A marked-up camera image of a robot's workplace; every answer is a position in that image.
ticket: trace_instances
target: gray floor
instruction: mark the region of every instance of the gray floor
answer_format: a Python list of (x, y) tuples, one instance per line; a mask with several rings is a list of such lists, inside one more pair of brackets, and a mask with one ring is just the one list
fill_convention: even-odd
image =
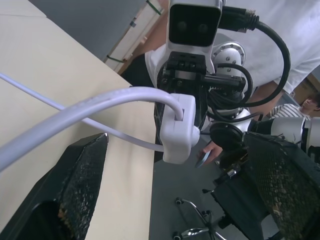
[[(202, 189), (214, 188), (213, 180), (220, 174), (218, 166), (209, 164), (194, 168), (197, 151), (205, 145), (206, 143), (200, 140), (183, 165), (163, 161), (154, 165), (149, 240), (170, 240), (175, 231), (183, 232), (190, 228), (203, 227), (191, 206), (175, 205), (176, 197), (192, 201), (201, 211), (211, 210), (215, 219), (223, 216), (223, 210), (212, 196), (202, 193)], [(262, 222), (262, 228), (266, 239), (277, 232), (277, 226), (270, 217)], [(247, 239), (233, 225), (217, 231), (227, 240)], [(208, 240), (210, 238), (207, 234), (203, 234), (191, 239)]]

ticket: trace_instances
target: striped shirt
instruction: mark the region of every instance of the striped shirt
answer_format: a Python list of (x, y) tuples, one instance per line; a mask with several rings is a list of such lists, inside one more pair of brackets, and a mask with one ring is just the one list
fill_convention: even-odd
[(274, 107), (269, 112), (268, 117), (270, 117), (270, 119), (285, 117), (306, 118), (307, 120), (311, 119), (309, 115), (306, 115), (300, 111), (300, 106), (289, 103)]

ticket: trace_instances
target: white cable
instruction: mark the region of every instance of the white cable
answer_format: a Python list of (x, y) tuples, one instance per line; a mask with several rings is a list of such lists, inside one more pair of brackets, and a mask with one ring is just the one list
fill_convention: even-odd
[[(25, 92), (26, 94), (29, 94), (31, 95), (32, 97), (40, 100), (41, 102), (45, 103), (45, 104), (48, 104), (49, 106), (55, 108), (55, 109), (58, 109), (58, 110), (63, 110), (65, 109), (64, 106), (62, 106), (61, 104), (59, 103), (56, 103), (54, 102), (53, 100), (51, 100), (50, 98), (47, 98), (43, 95), (41, 95), (40, 93), (22, 85), (21, 83), (13, 80), (12, 78), (0, 73), (0, 78), (3, 79), (4, 81), (6, 81), (7, 83), (15, 86), (16, 88), (20, 89), (21, 91)], [(133, 136), (130, 136), (130, 135), (127, 135), (121, 131), (118, 131), (118, 130), (115, 130), (109, 126), (106, 126), (106, 125), (103, 125), (101, 124), (100, 122), (97, 122), (97, 121), (94, 121), (90, 118), (85, 118), (82, 120), (84, 123), (94, 127), (94, 128), (97, 128), (101, 131), (103, 131), (104, 133), (108, 133), (108, 134), (111, 134), (117, 138), (120, 138), (122, 140), (125, 140), (129, 143), (132, 143), (132, 144), (135, 144), (135, 145), (138, 145), (140, 147), (143, 147), (143, 148), (146, 148), (146, 149), (150, 149), (150, 150), (153, 150), (153, 151), (158, 151), (158, 152), (163, 152), (164, 151), (164, 146), (162, 145), (159, 145), (159, 144), (154, 144), (154, 143), (150, 143), (150, 142), (147, 142), (147, 141), (143, 141), (143, 140), (140, 140), (138, 138), (135, 138)]]
[(0, 147), (0, 173), (29, 151), (74, 123), (116, 105), (147, 101), (168, 105), (178, 120), (183, 119), (179, 102), (169, 93), (150, 87), (118, 89), (78, 102), (40, 122)]

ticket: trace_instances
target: desk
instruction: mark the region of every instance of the desk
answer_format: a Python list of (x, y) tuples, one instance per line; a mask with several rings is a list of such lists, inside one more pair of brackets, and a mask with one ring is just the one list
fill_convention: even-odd
[[(64, 106), (129, 86), (27, 0), (0, 1), (0, 32), (0, 72)], [(153, 111), (152, 103), (132, 102), (92, 118), (154, 142)], [(0, 146), (56, 112), (0, 80)], [(77, 123), (0, 174), (0, 231), (65, 148), (98, 132)], [(151, 150), (110, 136), (87, 240), (148, 239), (153, 156)]]

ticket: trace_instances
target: hand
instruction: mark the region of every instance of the hand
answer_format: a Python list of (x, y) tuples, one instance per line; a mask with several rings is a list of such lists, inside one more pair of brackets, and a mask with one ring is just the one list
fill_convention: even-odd
[(211, 163), (216, 157), (218, 157), (220, 155), (220, 153), (222, 152), (222, 148), (220, 146), (218, 146), (217, 144), (215, 144), (213, 141), (211, 141), (205, 148), (203, 148), (202, 150), (200, 150), (197, 154), (197, 158), (199, 159), (201, 157), (201, 155), (203, 153), (208, 153), (210, 152), (208, 158), (205, 161), (205, 165), (208, 163)]

